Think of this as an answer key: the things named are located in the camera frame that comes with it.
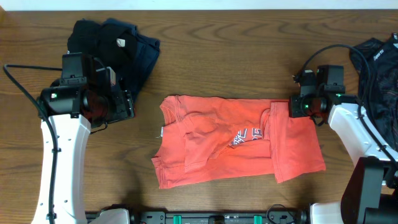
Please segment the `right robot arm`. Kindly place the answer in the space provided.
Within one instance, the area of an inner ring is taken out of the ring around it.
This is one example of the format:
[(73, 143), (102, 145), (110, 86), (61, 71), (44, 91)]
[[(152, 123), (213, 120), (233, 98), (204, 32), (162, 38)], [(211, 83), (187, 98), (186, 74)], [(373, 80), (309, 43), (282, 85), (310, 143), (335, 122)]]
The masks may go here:
[(320, 118), (336, 132), (354, 171), (339, 202), (314, 203), (310, 223), (397, 223), (397, 151), (378, 133), (355, 95), (345, 93), (344, 69), (321, 65), (294, 76), (300, 93), (289, 99), (291, 118)]

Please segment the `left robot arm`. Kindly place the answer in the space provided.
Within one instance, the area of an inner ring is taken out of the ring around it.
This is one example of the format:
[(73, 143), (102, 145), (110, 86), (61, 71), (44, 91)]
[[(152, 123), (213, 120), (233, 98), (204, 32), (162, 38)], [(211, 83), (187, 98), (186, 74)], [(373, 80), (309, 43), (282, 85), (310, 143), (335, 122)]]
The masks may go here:
[(91, 55), (62, 57), (62, 74), (37, 100), (44, 157), (33, 223), (87, 223), (83, 200), (85, 150), (91, 134), (134, 117), (131, 92), (111, 67)]

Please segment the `orange-red soccer t-shirt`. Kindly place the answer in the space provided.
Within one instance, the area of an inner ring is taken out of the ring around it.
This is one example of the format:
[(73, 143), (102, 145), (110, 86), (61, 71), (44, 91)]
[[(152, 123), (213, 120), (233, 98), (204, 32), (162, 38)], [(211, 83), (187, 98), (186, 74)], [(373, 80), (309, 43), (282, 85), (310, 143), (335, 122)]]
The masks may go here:
[(174, 95), (160, 108), (161, 189), (265, 174), (281, 183), (326, 168), (313, 121), (291, 118), (285, 100)]

